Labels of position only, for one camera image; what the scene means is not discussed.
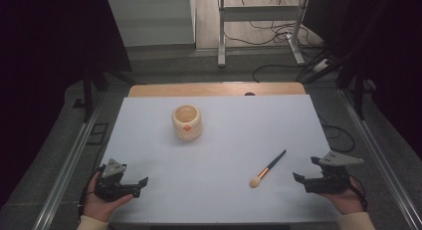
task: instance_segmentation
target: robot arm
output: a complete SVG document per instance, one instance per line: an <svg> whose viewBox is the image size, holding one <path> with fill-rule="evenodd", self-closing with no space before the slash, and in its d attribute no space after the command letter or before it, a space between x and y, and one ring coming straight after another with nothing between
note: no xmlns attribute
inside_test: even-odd
<svg viewBox="0 0 422 230"><path fill-rule="evenodd" d="M364 209L367 207L364 194L357 190L350 182L350 175L346 166L362 164L363 159L330 151L325 157L311 157L313 164L322 170L322 178L309 178L293 173L296 182L304 185L307 193L341 193L347 188L353 191L360 199Z"/></svg>

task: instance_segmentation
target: makeup brush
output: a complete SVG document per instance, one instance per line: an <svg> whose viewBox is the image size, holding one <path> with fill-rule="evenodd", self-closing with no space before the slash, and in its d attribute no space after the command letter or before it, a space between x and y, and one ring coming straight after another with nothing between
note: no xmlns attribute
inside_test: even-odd
<svg viewBox="0 0 422 230"><path fill-rule="evenodd" d="M283 150L283 152L279 156L277 156L266 168L264 168L264 170L262 170L261 173L258 174L258 176L256 176L253 179L251 179L251 182L249 182L249 186L251 186L252 188L258 187L258 185L261 182L261 179L267 174L267 172L274 165L276 165L276 163L280 160L280 158L283 157L283 155L285 155L285 153L286 153L286 150Z"/></svg>

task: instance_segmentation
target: floor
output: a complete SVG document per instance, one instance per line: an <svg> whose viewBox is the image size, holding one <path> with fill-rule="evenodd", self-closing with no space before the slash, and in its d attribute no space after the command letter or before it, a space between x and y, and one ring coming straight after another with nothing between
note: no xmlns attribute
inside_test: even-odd
<svg viewBox="0 0 422 230"><path fill-rule="evenodd" d="M218 48L220 0L195 0L196 48ZM224 0L225 7L298 6L300 0ZM226 47L280 47L287 46L285 32L292 32L292 21L256 21L225 23ZM299 36L304 45L320 45L321 39L303 27Z"/></svg>

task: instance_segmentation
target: wooden table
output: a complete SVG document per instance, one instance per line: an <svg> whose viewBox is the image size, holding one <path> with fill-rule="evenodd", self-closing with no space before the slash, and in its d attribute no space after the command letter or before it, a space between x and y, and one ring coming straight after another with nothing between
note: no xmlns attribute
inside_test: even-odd
<svg viewBox="0 0 422 230"><path fill-rule="evenodd" d="M243 96L252 93L265 95L304 95L300 83L207 83L133 86L128 96L136 97L208 97Z"/></svg>

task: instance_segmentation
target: wall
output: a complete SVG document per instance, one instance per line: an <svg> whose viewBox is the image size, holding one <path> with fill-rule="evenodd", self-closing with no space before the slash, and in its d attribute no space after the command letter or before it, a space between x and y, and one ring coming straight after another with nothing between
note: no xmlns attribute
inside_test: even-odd
<svg viewBox="0 0 422 230"><path fill-rule="evenodd" d="M108 0L126 47L193 44L190 0Z"/></svg>

